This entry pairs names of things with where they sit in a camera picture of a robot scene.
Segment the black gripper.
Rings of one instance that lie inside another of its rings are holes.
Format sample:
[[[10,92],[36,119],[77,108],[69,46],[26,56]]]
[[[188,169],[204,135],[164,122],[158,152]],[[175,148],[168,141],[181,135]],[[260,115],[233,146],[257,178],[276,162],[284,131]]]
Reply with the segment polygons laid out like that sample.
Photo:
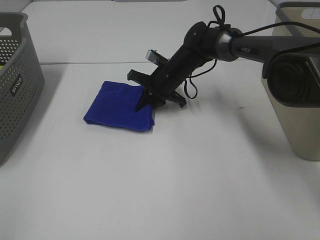
[[[196,50],[181,46],[166,64],[157,66],[150,75],[130,70],[127,79],[144,87],[135,110],[140,111],[146,105],[151,105],[153,109],[160,108],[166,101],[174,102],[183,108],[187,101],[176,92],[177,87],[191,76],[195,69],[207,62],[208,58]]]

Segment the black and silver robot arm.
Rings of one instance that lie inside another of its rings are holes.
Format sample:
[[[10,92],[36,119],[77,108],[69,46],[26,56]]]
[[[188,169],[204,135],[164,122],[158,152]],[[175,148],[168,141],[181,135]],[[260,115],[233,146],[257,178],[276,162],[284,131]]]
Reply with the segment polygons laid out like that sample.
[[[171,58],[154,50],[146,58],[156,64],[152,74],[131,70],[127,75],[144,88],[137,111],[146,105],[161,107],[166,101],[184,107],[186,99],[177,93],[177,87],[193,78],[196,69],[210,61],[238,58],[263,64],[262,77],[280,104],[293,108],[320,105],[320,40],[315,36],[255,36],[228,24],[209,27],[198,22]]]

